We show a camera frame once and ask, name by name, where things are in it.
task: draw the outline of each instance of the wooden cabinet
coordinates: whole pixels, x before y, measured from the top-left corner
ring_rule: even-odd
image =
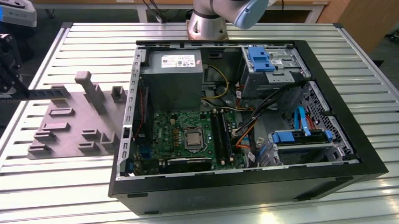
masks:
[[[399,22],[399,0],[331,0],[318,23],[342,23],[370,53]]]

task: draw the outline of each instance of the green motherboard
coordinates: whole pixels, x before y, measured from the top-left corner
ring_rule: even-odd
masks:
[[[229,133],[237,128],[235,114],[233,111],[223,111],[226,127]],[[211,170],[235,169],[245,167],[245,157],[242,149],[235,148],[231,142],[231,151],[234,152],[227,162],[221,162],[215,146],[215,127],[213,122],[213,112],[173,112],[157,113],[154,116],[154,135],[151,158],[142,160],[143,169],[147,175],[158,174],[155,167],[162,160],[169,158],[197,158],[207,157],[213,159]]]

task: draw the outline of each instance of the red wire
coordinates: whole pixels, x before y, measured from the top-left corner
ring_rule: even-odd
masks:
[[[313,129],[317,129],[317,126],[314,125],[314,121],[313,121],[311,117],[307,115],[306,118],[307,118],[309,121],[310,121],[310,126],[311,126],[311,128],[313,128]]]
[[[137,132],[135,138],[138,138],[138,135],[139,135],[143,123],[145,123],[145,106],[143,106],[143,92],[142,92],[142,90],[139,90],[139,93],[141,93],[142,121],[141,121],[141,126],[138,128],[138,132]]]

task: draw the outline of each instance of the motherboard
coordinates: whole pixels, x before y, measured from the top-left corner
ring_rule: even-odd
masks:
[[[153,146],[141,148],[142,172],[157,175],[177,169],[199,172],[243,168],[242,149],[231,142],[237,126],[235,114],[227,110],[157,113]]]

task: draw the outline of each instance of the ram slot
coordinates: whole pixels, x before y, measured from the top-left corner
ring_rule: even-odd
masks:
[[[211,111],[211,127],[213,127],[213,136],[214,136],[214,148],[215,148],[215,156],[218,160],[218,164],[226,164],[225,150],[222,146],[222,136],[219,129],[219,118],[217,111]]]
[[[226,121],[223,110],[218,113],[218,117],[219,117],[219,128],[221,128],[221,137],[222,137],[225,157],[229,160],[229,162],[234,162],[231,139],[230,139],[229,126],[227,126],[227,121]]]

